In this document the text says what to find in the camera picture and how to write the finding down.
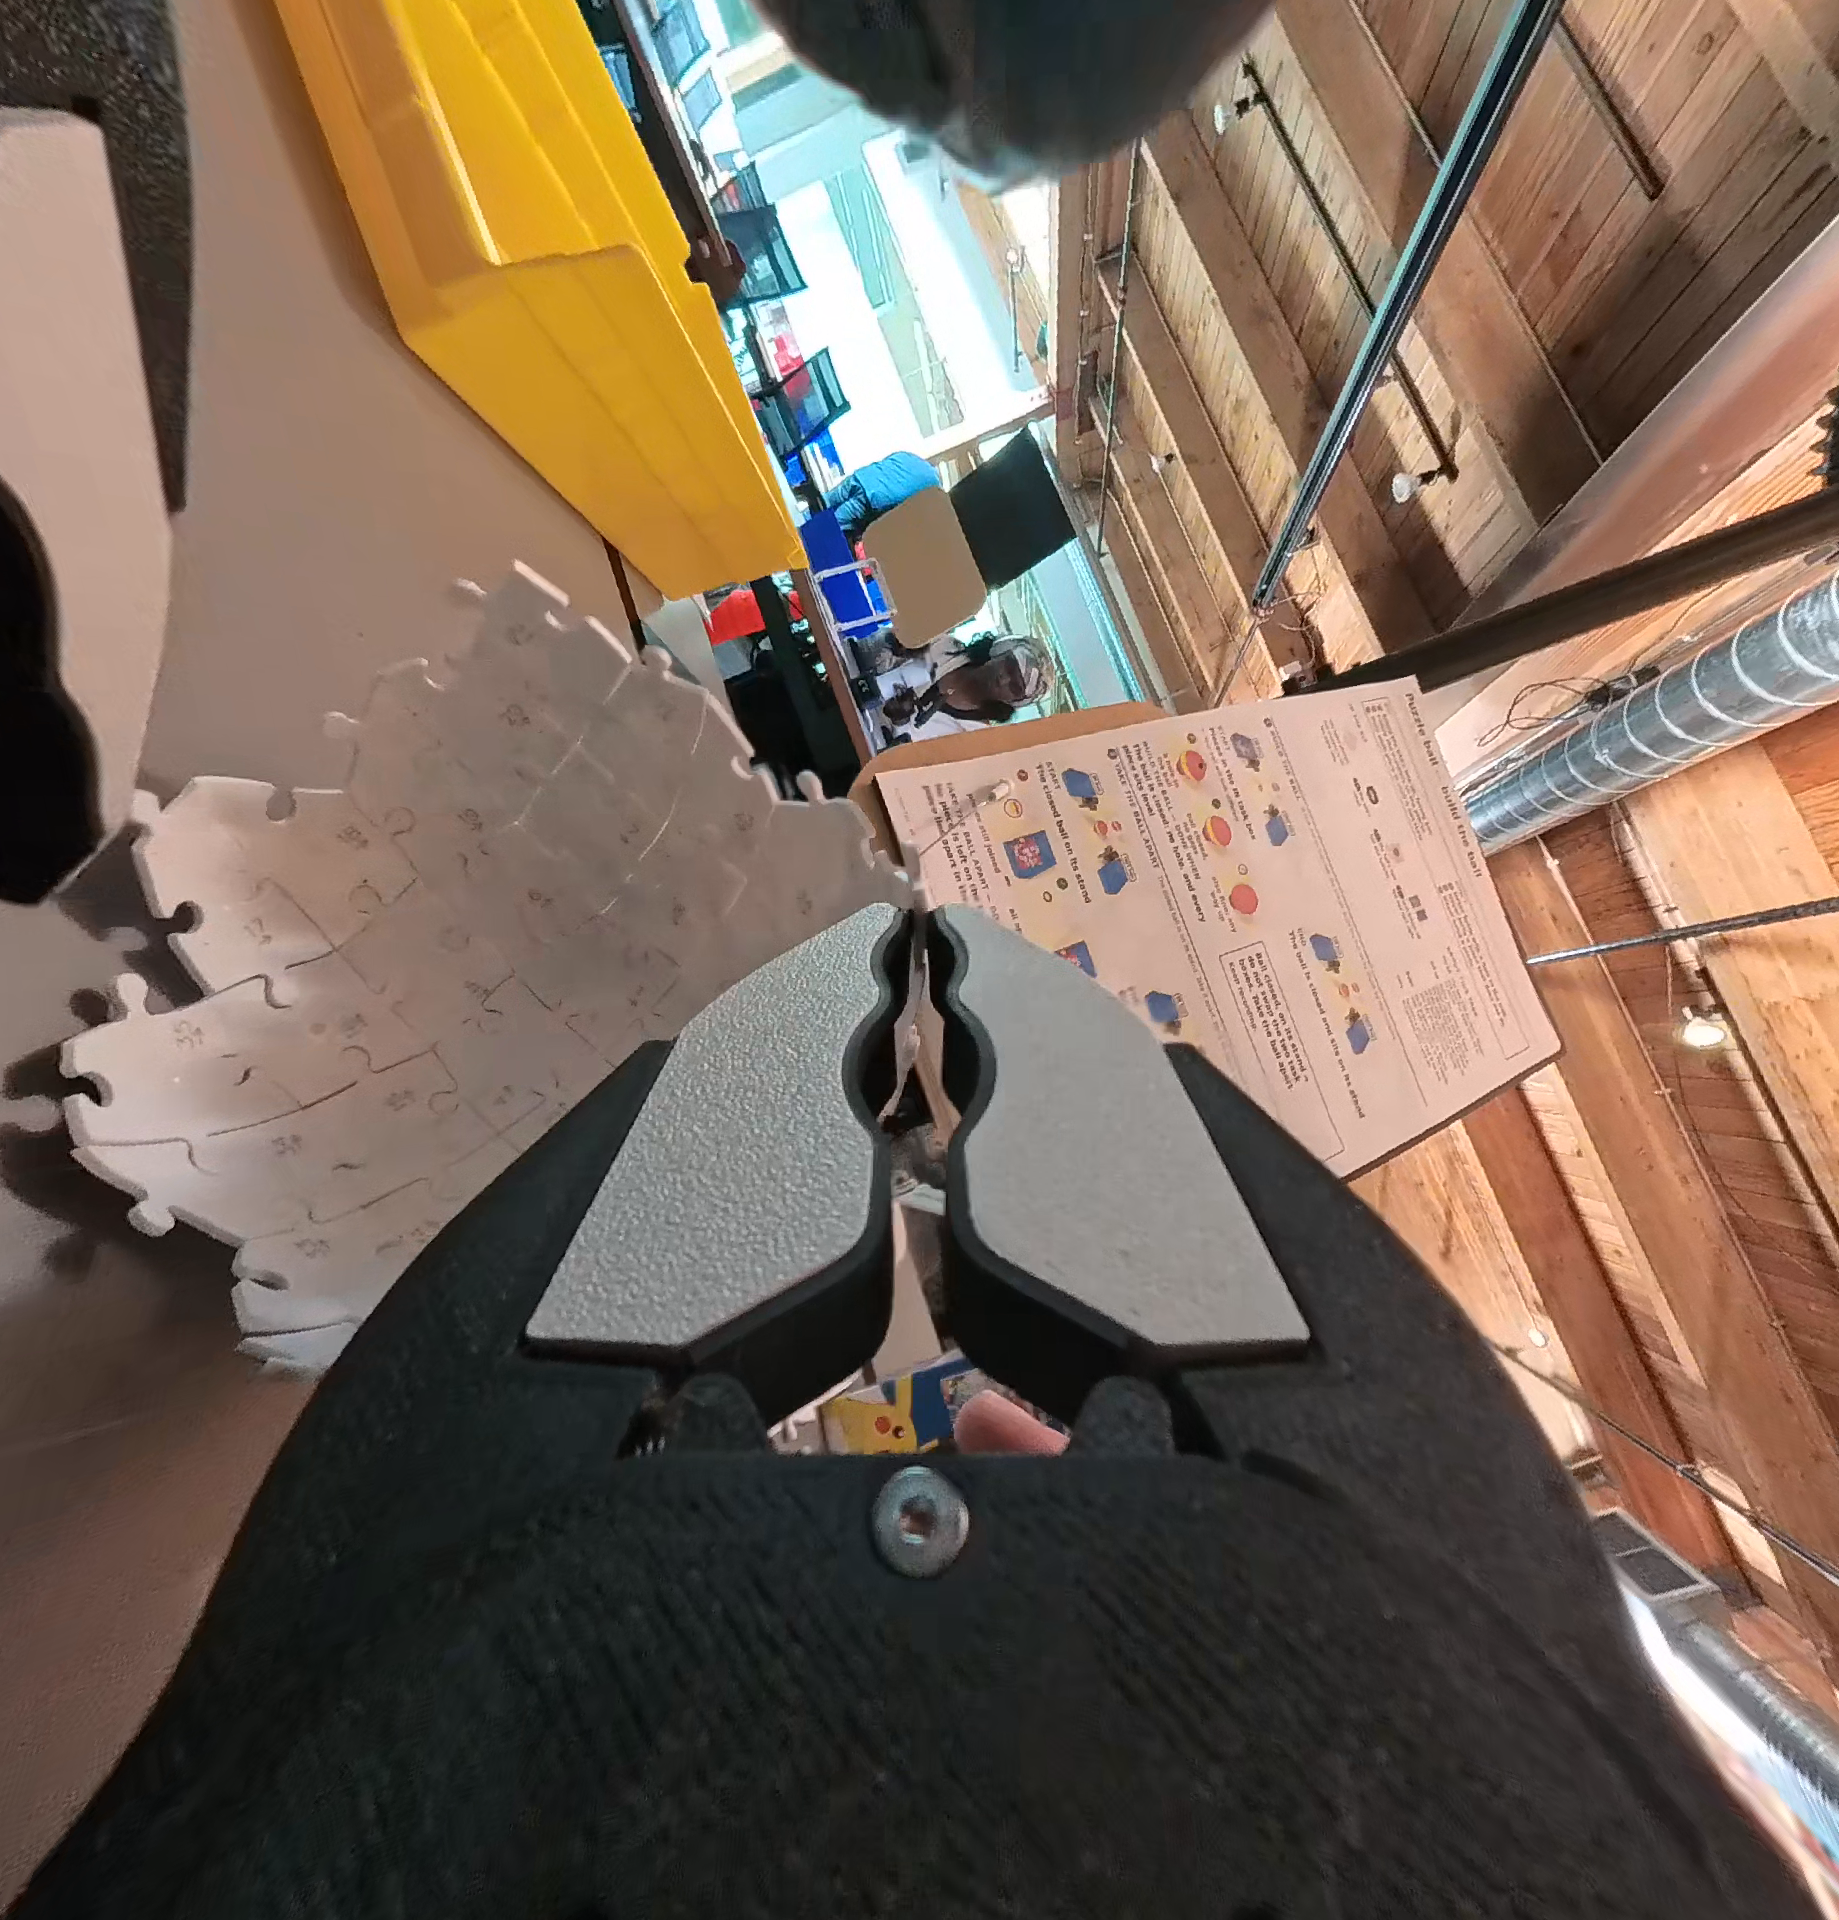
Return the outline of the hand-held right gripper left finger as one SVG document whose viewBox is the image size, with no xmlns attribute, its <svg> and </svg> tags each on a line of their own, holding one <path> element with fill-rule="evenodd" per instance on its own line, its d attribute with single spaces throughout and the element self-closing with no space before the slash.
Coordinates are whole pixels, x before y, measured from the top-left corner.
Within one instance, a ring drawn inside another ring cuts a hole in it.
<svg viewBox="0 0 1839 1920">
<path fill-rule="evenodd" d="M 864 903 L 747 971 L 664 1054 L 530 1347 L 726 1374 L 765 1418 L 889 1327 L 889 1025 L 914 913 Z"/>
</svg>

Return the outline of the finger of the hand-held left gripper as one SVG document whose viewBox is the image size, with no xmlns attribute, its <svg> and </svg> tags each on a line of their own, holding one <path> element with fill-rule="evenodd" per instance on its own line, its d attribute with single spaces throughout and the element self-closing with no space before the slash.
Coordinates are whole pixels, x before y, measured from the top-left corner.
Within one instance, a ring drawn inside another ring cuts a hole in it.
<svg viewBox="0 0 1839 1920">
<path fill-rule="evenodd" d="M 128 818 L 169 508 L 104 136 L 0 112 L 0 901 Z"/>
</svg>

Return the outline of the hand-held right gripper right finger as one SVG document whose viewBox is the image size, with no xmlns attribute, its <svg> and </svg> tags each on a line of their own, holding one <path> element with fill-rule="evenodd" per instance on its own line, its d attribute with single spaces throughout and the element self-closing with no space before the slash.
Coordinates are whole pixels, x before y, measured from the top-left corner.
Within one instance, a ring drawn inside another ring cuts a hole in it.
<svg viewBox="0 0 1839 1920">
<path fill-rule="evenodd" d="M 1311 1327 L 1150 1025 L 980 910 L 940 903 L 927 934 L 960 1354 L 1057 1418 L 1104 1381 L 1307 1355 Z"/>
</svg>

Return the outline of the single white jigsaw piece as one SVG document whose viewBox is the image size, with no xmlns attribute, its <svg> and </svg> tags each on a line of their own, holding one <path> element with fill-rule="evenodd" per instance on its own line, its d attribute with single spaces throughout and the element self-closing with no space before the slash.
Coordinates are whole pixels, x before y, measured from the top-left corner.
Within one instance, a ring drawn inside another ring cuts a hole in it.
<svg viewBox="0 0 1839 1920">
<path fill-rule="evenodd" d="M 927 1139 L 937 1151 L 952 1143 L 957 1108 L 943 1089 L 943 1011 L 937 1002 L 940 963 L 929 952 L 929 913 L 917 903 L 902 920 L 902 971 L 889 971 L 899 985 L 899 1006 L 889 1021 L 889 1089 L 881 1098 L 878 1123 L 887 1139 Z"/>
</svg>

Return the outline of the partly built puzzle ball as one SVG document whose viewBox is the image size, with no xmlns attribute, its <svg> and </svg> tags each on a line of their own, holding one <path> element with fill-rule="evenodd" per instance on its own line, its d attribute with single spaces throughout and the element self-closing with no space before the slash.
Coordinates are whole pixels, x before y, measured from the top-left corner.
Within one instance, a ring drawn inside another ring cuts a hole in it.
<svg viewBox="0 0 1839 1920">
<path fill-rule="evenodd" d="M 525 565 L 359 716 L 339 789 L 134 799 L 134 875 L 196 997 L 125 971 L 61 1042 L 77 1165 L 147 1234 L 231 1247 L 238 1347 L 317 1374 L 413 1256 L 642 1042 L 909 903 L 858 806 L 784 799 L 726 700 Z"/>
</svg>

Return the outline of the blue puzzle box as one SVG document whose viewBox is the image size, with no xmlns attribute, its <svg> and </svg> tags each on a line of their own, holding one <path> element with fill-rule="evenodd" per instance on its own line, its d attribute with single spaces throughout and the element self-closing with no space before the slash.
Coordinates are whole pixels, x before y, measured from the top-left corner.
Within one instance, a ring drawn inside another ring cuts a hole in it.
<svg viewBox="0 0 1839 1920">
<path fill-rule="evenodd" d="M 889 1327 L 878 1355 L 776 1423 L 778 1456 L 949 1452 L 957 1415 L 995 1386 L 943 1329 L 943 1215 L 893 1198 L 889 1255 Z"/>
</svg>

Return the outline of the yellow plastic bin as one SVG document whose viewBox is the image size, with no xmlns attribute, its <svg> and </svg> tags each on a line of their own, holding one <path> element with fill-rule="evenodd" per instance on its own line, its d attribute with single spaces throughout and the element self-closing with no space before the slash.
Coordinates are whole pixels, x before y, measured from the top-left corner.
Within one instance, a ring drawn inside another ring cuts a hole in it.
<svg viewBox="0 0 1839 1920">
<path fill-rule="evenodd" d="M 665 602 L 805 565 L 688 236 L 568 0 L 281 0 L 401 343 Z"/>
</svg>

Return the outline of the blue plastic bin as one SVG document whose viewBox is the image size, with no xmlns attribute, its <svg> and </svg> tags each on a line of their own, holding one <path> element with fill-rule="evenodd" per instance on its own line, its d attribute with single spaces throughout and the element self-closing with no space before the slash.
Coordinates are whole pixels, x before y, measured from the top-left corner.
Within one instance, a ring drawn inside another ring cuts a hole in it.
<svg viewBox="0 0 1839 1920">
<path fill-rule="evenodd" d="M 799 526 L 799 548 L 826 628 L 848 640 L 881 635 L 889 628 L 889 602 L 878 584 L 878 569 L 854 549 L 832 508 Z"/>
</svg>

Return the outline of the black metal pole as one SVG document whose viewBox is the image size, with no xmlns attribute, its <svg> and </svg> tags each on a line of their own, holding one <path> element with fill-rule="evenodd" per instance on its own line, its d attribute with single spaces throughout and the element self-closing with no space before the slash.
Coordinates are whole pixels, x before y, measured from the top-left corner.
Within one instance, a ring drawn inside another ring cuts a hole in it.
<svg viewBox="0 0 1839 1920">
<path fill-rule="evenodd" d="M 1445 691 L 1476 670 L 1509 667 L 1589 630 L 1667 607 L 1685 596 L 1822 549 L 1831 543 L 1839 548 L 1839 482 L 1796 508 L 1707 533 L 1702 543 L 1654 549 L 1647 558 L 1548 590 L 1530 605 L 1476 619 L 1406 653 L 1368 657 L 1345 670 L 1325 667 L 1311 685 L 1292 685 L 1292 695 L 1368 691 L 1390 680 Z"/>
</svg>

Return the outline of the silver ventilation duct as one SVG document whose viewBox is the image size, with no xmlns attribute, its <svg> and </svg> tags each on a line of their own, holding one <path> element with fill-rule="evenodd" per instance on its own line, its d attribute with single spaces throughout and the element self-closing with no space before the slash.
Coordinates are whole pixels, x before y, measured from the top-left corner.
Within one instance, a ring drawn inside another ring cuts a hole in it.
<svg viewBox="0 0 1839 1920">
<path fill-rule="evenodd" d="M 1483 780 L 1467 825 L 1494 856 L 1834 703 L 1839 574 Z"/>
<path fill-rule="evenodd" d="M 1749 1726 L 1756 1748 L 1802 1786 L 1807 1810 L 1839 1829 L 1839 1725 L 1787 1686 L 1758 1656 L 1710 1621 L 1676 1621 L 1673 1654 Z"/>
</svg>

